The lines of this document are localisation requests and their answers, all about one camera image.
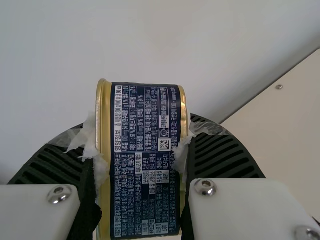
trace can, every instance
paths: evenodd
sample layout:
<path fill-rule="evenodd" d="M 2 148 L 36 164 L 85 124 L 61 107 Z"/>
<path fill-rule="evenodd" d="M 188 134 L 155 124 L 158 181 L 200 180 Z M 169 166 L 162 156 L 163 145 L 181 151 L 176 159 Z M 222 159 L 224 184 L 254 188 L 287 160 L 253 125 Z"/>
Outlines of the can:
<path fill-rule="evenodd" d="M 129 109 L 131 113 L 129 114 L 129 121 L 132 120 L 132 122 L 130 123 L 128 123 L 127 109 Z M 174 226 L 173 222 L 169 220 L 168 222 L 165 221 L 167 217 L 169 218 L 169 216 L 167 216 L 167 212 L 161 212 L 161 214 L 156 212 L 157 220 L 159 220 L 158 222 L 163 221 L 165 223 L 155 223 L 156 220 L 150 220 L 150 222 L 149 220 L 141 220 L 140 224 L 140 216 L 138 220 L 135 219 L 135 216 L 134 222 L 138 222 L 138 225 L 133 226 L 132 220 L 130 221 L 130 218 L 132 216 L 128 216 L 128 214 L 130 214 L 130 206 L 128 207 L 128 205 L 130 205 L 130 201 L 129 203 L 124 202 L 125 204 L 123 203 L 123 201 L 127 201 L 129 195 L 127 193 L 128 178 L 135 178 L 133 182 L 135 186 L 138 185 L 138 187 L 134 189 L 130 189 L 129 186 L 129 191 L 131 190 L 131 192 L 133 192 L 137 190 L 137 192 L 135 193 L 135 204 L 139 205 L 138 207 L 135 206 L 135 209 L 132 209 L 135 214 L 139 212 L 140 207 L 144 207 L 140 206 L 140 204 L 142 204 L 141 202 L 145 202 L 145 200 L 142 201 L 141 199 L 138 199 L 140 198 L 140 188 L 146 189 L 146 192 L 148 192 L 149 196 L 154 197 L 151 194 L 156 194 L 156 183 L 153 182 L 156 179 L 156 181 L 159 182 L 158 185 L 166 186 L 163 187 L 164 191 L 169 191 L 169 189 L 171 191 L 175 189 L 173 187 L 174 185 L 172 185 L 172 182 L 175 183 L 174 177 L 169 177 L 169 174 L 170 176 L 173 176 L 173 171 L 171 170 L 170 166 L 170 169 L 168 170 L 167 165 L 168 163 L 170 165 L 172 164 L 172 148 L 178 145 L 179 142 L 177 140 L 180 141 L 181 139 L 185 138 L 188 134 L 188 114 L 186 107 L 186 95 L 184 89 L 181 86 L 177 85 L 111 83 L 106 81 L 105 79 L 101 79 L 97 85 L 95 111 L 96 148 L 101 152 L 104 160 L 108 163 L 108 166 L 110 167 L 110 177 L 101 186 L 99 194 L 97 196 L 97 203 L 102 210 L 102 218 L 97 228 L 97 239 L 130 239 L 132 238 L 132 234 L 130 234 L 130 232 L 133 233 L 134 231 L 134 238 L 166 235 L 166 233 L 171 233 L 169 229 L 172 229 L 172 231 L 176 231 L 177 227 Z M 145 120 L 147 111 L 149 112 L 147 120 L 151 119 L 152 117 L 153 121 Z M 177 119 L 179 120 L 177 124 L 175 124 L 174 121 L 176 119 L 176 114 L 178 116 Z M 151 123 L 153 125 L 155 125 L 156 123 L 158 124 L 158 139 L 154 139 L 155 137 L 145 137 L 150 136 L 150 134 L 147 134 L 147 129 L 149 129 L 148 127 L 151 126 Z M 137 126 L 135 128 L 132 128 L 134 129 L 132 131 L 135 134 L 131 134 L 130 130 L 127 131 L 128 124 L 130 125 L 130 128 L 131 125 Z M 150 170 L 154 163 L 151 163 L 151 161 L 149 161 L 147 164 L 144 164 L 144 161 L 146 159 L 144 158 L 145 154 L 148 154 L 146 158 L 149 159 L 154 159 L 154 157 L 157 158 L 158 155 L 163 157 L 157 158 L 156 160 L 158 161 L 158 159 L 160 159 L 162 161 L 161 164 L 155 163 L 158 164 L 158 167 L 163 170 L 158 170 L 158 168 L 156 168 L 157 170 L 155 171 Z M 127 164 L 128 162 L 128 166 L 130 166 L 131 163 L 135 164 L 134 166 L 132 166 L 132 169 L 134 169 L 135 171 L 135 175 L 128 174 L 128 177 L 126 177 L 125 179 L 126 182 L 122 181 L 122 183 L 120 183 L 121 180 L 118 180 L 117 174 L 127 174 L 128 171 L 130 172 L 131 168 L 121 168 L 121 166 L 119 166 L 119 168 L 121 168 L 122 171 L 120 172 L 118 166 L 114 165 L 115 158 L 117 162 L 121 161 L 121 159 L 122 161 L 125 161 L 125 164 Z M 142 179 L 142 177 L 144 181 L 143 183 L 147 182 L 147 184 L 140 184 L 140 180 Z M 119 187 L 117 187 L 120 185 L 117 184 L 122 184 L 122 186 L 125 186 L 124 188 L 122 188 L 121 193 L 117 191 L 117 189 L 120 189 Z M 180 203 L 177 199 L 175 201 L 177 201 L 177 205 L 180 205 L 180 207 L 177 206 L 177 209 L 179 209 L 181 214 L 181 209 L 183 209 L 185 203 L 185 192 L 183 191 L 179 194 L 179 189 L 177 189 L 176 191 L 178 192 L 177 198 L 180 201 Z M 120 199 L 120 195 L 122 202 L 118 203 L 116 199 Z M 161 200 L 162 209 L 160 209 L 160 205 L 156 206 L 155 208 L 159 211 L 162 211 L 163 209 L 169 209 L 170 204 L 171 209 L 173 209 L 174 206 L 176 206 L 173 203 L 173 200 L 171 201 L 170 199 L 170 202 L 168 202 L 169 200 Z M 151 212 L 152 206 L 148 207 L 149 208 L 146 209 L 147 214 L 153 214 L 154 212 Z M 173 210 L 169 210 L 168 214 L 172 214 L 173 216 Z M 175 217 L 176 224 L 178 224 L 179 216 L 176 215 Z"/>

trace qr code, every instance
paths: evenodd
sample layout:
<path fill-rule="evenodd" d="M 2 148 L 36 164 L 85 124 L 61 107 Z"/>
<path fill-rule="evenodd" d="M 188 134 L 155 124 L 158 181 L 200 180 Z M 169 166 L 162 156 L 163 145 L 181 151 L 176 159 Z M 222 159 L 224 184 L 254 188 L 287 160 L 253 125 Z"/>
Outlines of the qr code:
<path fill-rule="evenodd" d="M 158 139 L 158 151 L 168 152 L 171 151 L 171 138 L 159 138 Z"/>

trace white wall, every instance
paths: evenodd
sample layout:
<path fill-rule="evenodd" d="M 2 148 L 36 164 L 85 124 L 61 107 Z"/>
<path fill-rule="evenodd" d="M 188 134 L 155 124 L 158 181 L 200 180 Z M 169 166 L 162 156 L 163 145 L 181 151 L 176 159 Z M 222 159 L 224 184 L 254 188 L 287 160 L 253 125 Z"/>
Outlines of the white wall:
<path fill-rule="evenodd" d="M 94 109 L 100 78 L 182 85 L 225 119 L 320 43 L 319 0 L 3 0 L 0 183 Z"/>

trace silver screw head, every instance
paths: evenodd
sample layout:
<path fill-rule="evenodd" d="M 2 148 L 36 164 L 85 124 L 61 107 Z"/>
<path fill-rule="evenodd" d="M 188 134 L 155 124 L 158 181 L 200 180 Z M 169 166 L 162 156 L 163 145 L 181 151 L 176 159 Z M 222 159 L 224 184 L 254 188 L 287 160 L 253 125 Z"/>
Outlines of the silver screw head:
<path fill-rule="evenodd" d="M 47 201 L 51 204 L 58 204 L 66 201 L 72 194 L 71 187 L 67 185 L 59 185 L 54 187 L 47 196 Z"/>
<path fill-rule="evenodd" d="M 320 240 L 320 232 L 308 226 L 298 226 L 294 230 L 296 240 Z"/>
<path fill-rule="evenodd" d="M 195 182 L 194 188 L 196 192 L 204 196 L 212 196 L 217 192 L 217 185 L 210 179 L 199 179 Z"/>
<path fill-rule="evenodd" d="M 281 90 L 281 89 L 283 89 L 283 88 L 284 88 L 283 85 L 277 85 L 277 86 L 275 87 L 275 89 L 277 89 L 277 90 Z"/>

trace can label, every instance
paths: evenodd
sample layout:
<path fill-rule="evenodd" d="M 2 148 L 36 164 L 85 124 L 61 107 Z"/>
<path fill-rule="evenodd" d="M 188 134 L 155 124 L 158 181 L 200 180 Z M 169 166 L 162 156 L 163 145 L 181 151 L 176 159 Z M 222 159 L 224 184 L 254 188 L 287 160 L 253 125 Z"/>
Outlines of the can label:
<path fill-rule="evenodd" d="M 180 178 L 172 149 L 181 137 L 178 86 L 113 83 L 110 105 L 111 238 L 177 235 Z"/>

